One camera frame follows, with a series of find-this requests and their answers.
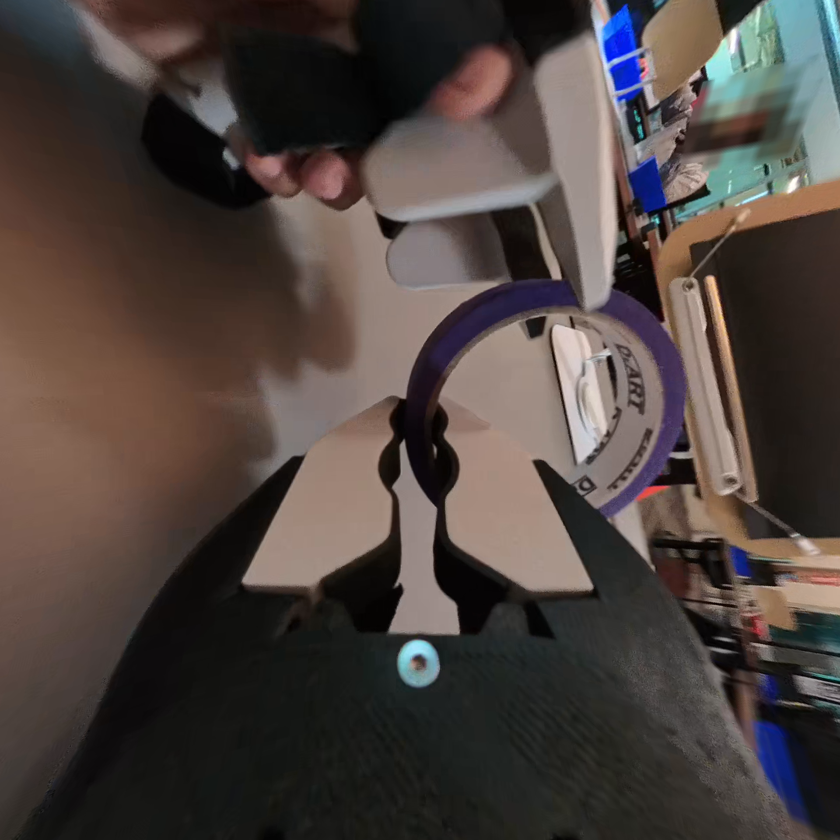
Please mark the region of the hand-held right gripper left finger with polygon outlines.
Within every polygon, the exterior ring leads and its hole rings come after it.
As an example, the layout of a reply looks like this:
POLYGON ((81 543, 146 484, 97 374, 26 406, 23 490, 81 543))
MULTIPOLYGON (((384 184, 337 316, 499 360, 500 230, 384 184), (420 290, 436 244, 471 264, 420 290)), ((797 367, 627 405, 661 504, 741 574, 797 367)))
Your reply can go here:
POLYGON ((245 572, 246 590, 314 596, 400 535, 400 403, 387 396, 310 447, 245 572))

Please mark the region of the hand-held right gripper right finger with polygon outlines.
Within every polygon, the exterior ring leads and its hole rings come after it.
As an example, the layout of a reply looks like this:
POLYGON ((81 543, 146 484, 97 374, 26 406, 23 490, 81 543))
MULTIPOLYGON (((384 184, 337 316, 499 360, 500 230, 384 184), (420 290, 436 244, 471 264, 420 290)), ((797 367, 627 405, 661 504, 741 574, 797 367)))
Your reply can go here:
POLYGON ((530 453, 457 402, 440 404, 443 535, 478 571, 529 599, 593 595, 591 576, 530 453))

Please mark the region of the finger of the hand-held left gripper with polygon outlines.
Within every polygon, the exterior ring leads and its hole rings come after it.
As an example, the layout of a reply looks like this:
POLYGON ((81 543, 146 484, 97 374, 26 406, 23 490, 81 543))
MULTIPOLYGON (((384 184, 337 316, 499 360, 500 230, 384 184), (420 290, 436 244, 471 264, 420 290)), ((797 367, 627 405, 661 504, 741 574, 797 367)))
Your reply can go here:
POLYGON ((421 114, 369 149, 373 209, 403 224, 531 208, 586 311, 613 287, 617 213, 614 108, 595 36, 579 36, 520 69, 491 115, 454 122, 421 114))
POLYGON ((531 208, 406 224, 385 263, 394 282, 412 291, 563 277, 531 208))

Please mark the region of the purple tape roll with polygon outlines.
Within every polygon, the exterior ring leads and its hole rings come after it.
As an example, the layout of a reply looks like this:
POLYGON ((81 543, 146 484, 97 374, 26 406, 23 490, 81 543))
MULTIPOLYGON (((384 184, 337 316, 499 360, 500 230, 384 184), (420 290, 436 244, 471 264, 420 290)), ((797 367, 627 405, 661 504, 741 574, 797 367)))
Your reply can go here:
MULTIPOLYGON (((408 378, 402 432, 416 481, 433 504, 444 487, 435 465, 434 417, 452 370, 493 332, 555 313, 579 316, 577 302, 567 281, 515 281, 464 301, 429 335, 408 378)), ((614 360, 616 409, 605 441, 566 481, 612 518, 653 485, 675 448, 684 422, 686 375, 665 329, 628 295, 614 291, 600 309, 583 317, 614 360)))

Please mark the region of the grey desk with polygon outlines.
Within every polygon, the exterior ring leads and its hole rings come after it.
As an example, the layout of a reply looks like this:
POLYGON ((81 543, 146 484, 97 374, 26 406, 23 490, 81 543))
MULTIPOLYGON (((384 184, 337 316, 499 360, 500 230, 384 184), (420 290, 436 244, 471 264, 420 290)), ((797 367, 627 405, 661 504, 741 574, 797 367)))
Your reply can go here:
POLYGON ((163 179, 144 98, 63 2, 2 2, 2 838, 75 751, 175 567, 391 395, 487 283, 405 290, 363 203, 228 212, 163 179))

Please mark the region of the person's left hand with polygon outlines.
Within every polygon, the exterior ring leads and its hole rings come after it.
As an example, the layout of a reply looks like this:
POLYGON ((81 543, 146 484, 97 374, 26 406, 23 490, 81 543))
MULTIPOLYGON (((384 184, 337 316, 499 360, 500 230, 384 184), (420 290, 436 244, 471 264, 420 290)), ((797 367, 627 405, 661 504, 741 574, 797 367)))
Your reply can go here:
MULTIPOLYGON (((479 47, 437 86, 422 113, 454 122, 487 116, 501 104, 514 77, 515 63, 507 47, 479 47)), ((242 133, 230 135, 229 147, 247 174, 270 195, 290 198, 306 193, 339 211, 364 196, 358 152, 321 149, 264 156, 242 133)))

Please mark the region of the small blue bin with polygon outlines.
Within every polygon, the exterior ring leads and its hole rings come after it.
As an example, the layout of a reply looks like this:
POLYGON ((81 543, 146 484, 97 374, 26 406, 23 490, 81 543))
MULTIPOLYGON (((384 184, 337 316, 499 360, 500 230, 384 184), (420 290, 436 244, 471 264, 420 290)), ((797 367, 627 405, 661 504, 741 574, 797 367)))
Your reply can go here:
POLYGON ((643 87, 641 54, 627 4, 621 6, 604 25, 602 47, 616 99, 625 102, 638 96, 643 87))

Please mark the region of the large stand with tan board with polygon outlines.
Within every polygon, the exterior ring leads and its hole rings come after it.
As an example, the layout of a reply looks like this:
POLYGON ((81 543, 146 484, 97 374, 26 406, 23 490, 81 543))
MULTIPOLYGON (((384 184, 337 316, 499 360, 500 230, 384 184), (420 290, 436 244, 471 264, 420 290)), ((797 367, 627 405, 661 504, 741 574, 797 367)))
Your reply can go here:
POLYGON ((715 1, 667 1, 642 33, 642 47, 653 62, 654 98, 661 102, 682 88, 723 39, 715 1))

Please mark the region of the white tilting stand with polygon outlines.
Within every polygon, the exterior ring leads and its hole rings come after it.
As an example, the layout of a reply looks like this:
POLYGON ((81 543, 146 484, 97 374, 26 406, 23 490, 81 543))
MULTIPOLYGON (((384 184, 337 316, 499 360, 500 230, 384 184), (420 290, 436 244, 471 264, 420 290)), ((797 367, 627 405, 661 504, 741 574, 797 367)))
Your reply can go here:
MULTIPOLYGON (((732 362, 718 362, 712 344, 726 343, 726 330, 714 278, 678 277, 668 286, 672 332, 686 375, 685 415, 694 431, 701 473, 711 492, 758 500, 758 483, 749 451, 746 422, 732 362)), ((616 367, 601 334, 582 314, 552 326, 549 341, 574 468, 606 440, 616 409, 616 367)))

